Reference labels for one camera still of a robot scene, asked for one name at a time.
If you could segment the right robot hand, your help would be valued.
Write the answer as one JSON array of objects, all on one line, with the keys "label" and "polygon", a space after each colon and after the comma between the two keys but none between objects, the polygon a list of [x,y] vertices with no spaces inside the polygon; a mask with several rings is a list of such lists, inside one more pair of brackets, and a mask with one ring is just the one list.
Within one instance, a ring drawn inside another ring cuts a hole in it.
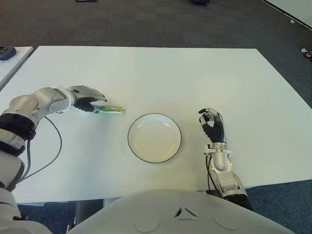
[{"label": "right robot hand", "polygon": [[213,108],[198,111],[201,114],[199,123],[212,143],[227,143],[222,115]]}]

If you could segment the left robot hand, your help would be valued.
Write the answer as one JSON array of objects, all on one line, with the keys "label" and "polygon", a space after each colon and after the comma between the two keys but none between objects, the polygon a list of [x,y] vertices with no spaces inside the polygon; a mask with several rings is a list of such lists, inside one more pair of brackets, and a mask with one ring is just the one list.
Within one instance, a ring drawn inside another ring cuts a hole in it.
[{"label": "left robot hand", "polygon": [[67,91],[69,91],[74,97],[73,106],[84,112],[95,111],[95,107],[92,104],[93,102],[107,102],[103,93],[84,85],[68,87]]}]

